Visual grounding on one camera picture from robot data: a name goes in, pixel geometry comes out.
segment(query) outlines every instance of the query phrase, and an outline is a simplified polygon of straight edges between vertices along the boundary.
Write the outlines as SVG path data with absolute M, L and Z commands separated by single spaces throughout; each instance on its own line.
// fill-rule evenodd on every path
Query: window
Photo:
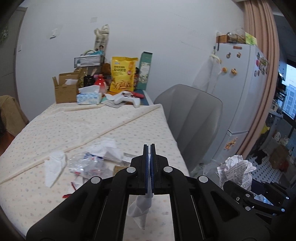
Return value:
M 283 111 L 294 119 L 296 115 L 296 68 L 287 64 L 286 79 L 282 83 L 287 86 L 287 97 Z

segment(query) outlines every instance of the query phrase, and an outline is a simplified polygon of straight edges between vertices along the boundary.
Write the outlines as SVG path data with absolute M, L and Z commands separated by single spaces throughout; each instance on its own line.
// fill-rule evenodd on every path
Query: cardboard box on floor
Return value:
M 278 148 L 276 148 L 269 158 L 272 168 L 278 169 L 280 165 L 286 160 L 288 155 L 289 151 L 285 146 L 280 145 Z
M 65 82 L 67 79 L 77 80 L 78 75 L 79 72 L 60 74 L 59 81 L 57 81 L 56 77 L 52 77 L 57 104 L 76 102 L 78 83 L 76 85 L 65 85 Z

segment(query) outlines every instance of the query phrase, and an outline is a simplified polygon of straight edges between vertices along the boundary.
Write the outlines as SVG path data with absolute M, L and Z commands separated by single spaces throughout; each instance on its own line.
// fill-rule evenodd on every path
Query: building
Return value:
M 296 114 L 296 87 L 289 84 L 286 88 L 287 97 L 284 104 L 284 112 L 294 119 Z

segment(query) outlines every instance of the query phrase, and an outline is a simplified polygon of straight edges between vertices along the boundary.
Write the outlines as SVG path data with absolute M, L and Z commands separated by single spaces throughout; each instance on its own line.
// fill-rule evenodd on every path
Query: green box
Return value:
M 152 53 L 143 52 L 140 59 L 140 74 L 139 74 L 139 81 L 137 85 L 138 90 L 146 90 L 148 76 L 150 71 Z

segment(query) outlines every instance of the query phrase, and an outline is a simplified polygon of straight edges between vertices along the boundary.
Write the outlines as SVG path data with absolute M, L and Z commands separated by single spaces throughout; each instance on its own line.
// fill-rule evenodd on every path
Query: red bottle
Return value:
M 107 85 L 104 80 L 104 76 L 102 74 L 99 74 L 98 79 L 95 81 L 94 85 L 100 86 L 100 93 L 106 93 L 107 92 Z

